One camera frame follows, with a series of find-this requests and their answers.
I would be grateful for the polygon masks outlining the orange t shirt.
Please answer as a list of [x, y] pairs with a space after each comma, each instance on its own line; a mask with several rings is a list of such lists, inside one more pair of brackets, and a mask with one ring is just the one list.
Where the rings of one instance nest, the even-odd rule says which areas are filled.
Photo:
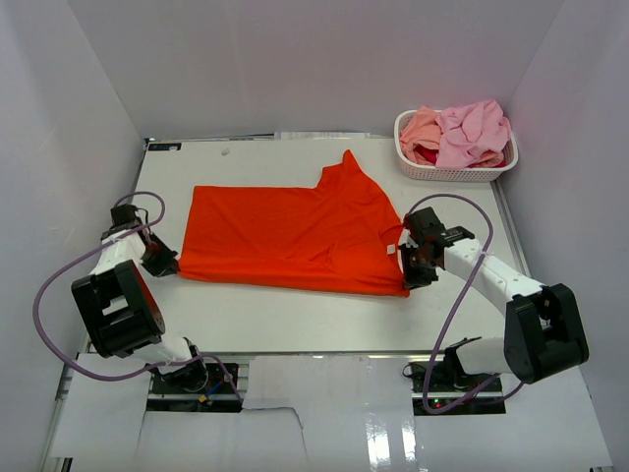
[[197, 186], [179, 260], [191, 280], [406, 298], [392, 202], [345, 151], [313, 188]]

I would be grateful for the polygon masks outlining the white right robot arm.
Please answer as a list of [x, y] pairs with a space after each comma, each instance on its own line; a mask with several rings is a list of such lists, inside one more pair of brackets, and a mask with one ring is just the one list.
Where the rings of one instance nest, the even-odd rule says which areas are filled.
[[489, 255], [466, 228], [446, 228], [430, 207], [407, 214], [403, 224], [409, 233], [400, 248], [408, 288], [431, 285], [443, 269], [483, 295], [504, 318], [499, 337], [465, 338], [445, 349], [436, 370], [451, 389], [467, 391], [480, 375], [493, 374], [534, 384], [589, 360], [569, 287], [545, 285], [518, 272]]

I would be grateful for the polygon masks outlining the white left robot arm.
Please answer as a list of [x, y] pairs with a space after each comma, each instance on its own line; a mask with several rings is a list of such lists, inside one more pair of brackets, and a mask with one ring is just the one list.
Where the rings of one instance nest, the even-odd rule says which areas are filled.
[[186, 337], [166, 331], [158, 305], [142, 272], [153, 277], [179, 271], [177, 253], [151, 230], [148, 213], [134, 205], [111, 209], [112, 226], [100, 239], [103, 251], [89, 275], [71, 291], [91, 344], [104, 358], [142, 360], [170, 386], [187, 392], [203, 389], [208, 370]]

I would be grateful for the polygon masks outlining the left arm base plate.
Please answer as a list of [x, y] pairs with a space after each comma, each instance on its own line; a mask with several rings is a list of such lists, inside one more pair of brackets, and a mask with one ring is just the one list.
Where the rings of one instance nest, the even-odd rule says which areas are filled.
[[[229, 377], [245, 397], [249, 367], [237, 363], [225, 364]], [[237, 399], [228, 376], [215, 363], [206, 364], [208, 379], [198, 391], [190, 392], [170, 386], [161, 379], [152, 379], [146, 401], [147, 412], [172, 413], [239, 413], [241, 401]]]

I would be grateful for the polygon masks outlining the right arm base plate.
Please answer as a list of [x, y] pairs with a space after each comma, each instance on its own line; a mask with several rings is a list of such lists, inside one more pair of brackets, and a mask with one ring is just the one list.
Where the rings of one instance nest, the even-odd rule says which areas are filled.
[[[452, 381], [445, 375], [440, 364], [440, 361], [436, 362], [430, 377], [428, 405], [432, 409], [443, 409], [490, 378], [490, 375], [482, 374], [460, 381]], [[415, 417], [430, 416], [423, 401], [423, 383], [428, 365], [427, 361], [415, 361], [407, 363], [402, 369], [402, 376], [410, 380], [412, 384], [412, 403]], [[494, 379], [486, 388], [456, 408], [445, 412], [445, 415], [505, 414], [506, 407], [502, 397], [502, 383], [500, 379]]]

